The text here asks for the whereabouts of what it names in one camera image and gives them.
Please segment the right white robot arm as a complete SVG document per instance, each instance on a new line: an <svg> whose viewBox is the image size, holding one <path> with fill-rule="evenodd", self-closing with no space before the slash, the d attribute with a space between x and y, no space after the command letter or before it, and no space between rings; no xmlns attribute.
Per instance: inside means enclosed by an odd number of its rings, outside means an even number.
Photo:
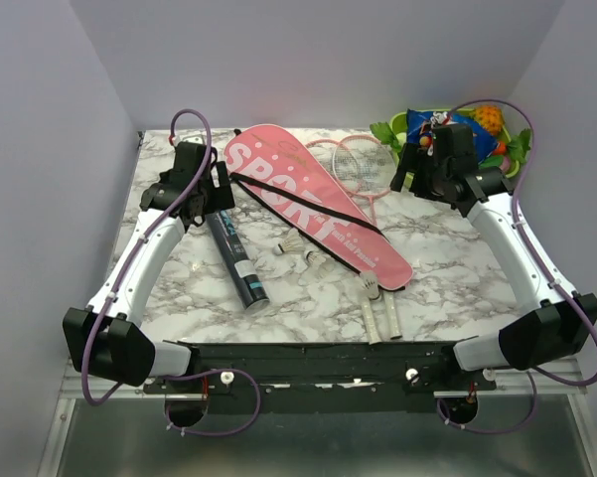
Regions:
<svg viewBox="0 0 597 477"><path fill-rule="evenodd" d="M497 332L454 345L453 356L437 365L437 377L457 390L474 371L516 370L578 353L597 320L597 297L582 294L556 270L515 201L511 182L498 167L478 164L472 129L463 123L431 131L430 150L407 143L399 154L391 188L407 173L410 192L446 203L479 232L505 274L521 316Z"/></svg>

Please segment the white shuttlecock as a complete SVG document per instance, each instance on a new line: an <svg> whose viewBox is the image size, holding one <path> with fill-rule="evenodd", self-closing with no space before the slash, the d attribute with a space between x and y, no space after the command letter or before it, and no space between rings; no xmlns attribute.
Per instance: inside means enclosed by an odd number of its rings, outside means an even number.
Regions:
<svg viewBox="0 0 597 477"><path fill-rule="evenodd" d="M272 253L276 256L280 256L286 253L292 253L300 251L303 248L303 240L300 234L292 230L287 236L278 242L272 249Z"/></svg>
<svg viewBox="0 0 597 477"><path fill-rule="evenodd" d="M335 268L335 262L325 253L311 249L303 253L309 269L319 278L326 278Z"/></svg>
<svg viewBox="0 0 597 477"><path fill-rule="evenodd" d="M367 299L377 300L380 298L379 284L373 271L362 271L359 274L359 279Z"/></svg>

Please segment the black shuttlecock tube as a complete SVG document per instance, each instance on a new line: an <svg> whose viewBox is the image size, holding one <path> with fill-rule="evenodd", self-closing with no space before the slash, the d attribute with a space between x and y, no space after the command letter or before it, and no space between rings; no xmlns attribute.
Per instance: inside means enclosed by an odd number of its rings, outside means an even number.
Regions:
<svg viewBox="0 0 597 477"><path fill-rule="evenodd" d="M269 298L263 283L227 211L206 215L206 223L244 310L256 312L266 307Z"/></svg>

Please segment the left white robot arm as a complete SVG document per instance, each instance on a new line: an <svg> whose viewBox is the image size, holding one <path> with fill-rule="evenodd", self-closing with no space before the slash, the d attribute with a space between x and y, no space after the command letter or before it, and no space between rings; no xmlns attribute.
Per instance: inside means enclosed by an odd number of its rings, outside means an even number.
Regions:
<svg viewBox="0 0 597 477"><path fill-rule="evenodd" d="M70 309L63 330L74 368L84 378L140 386L166 377L180 393L201 377L184 345L155 342L141 330L145 306L173 249L190 227L208 214L234 205L226 166L217 151L183 141L175 146L171 169L146 189L134 232L112 272L82 309Z"/></svg>

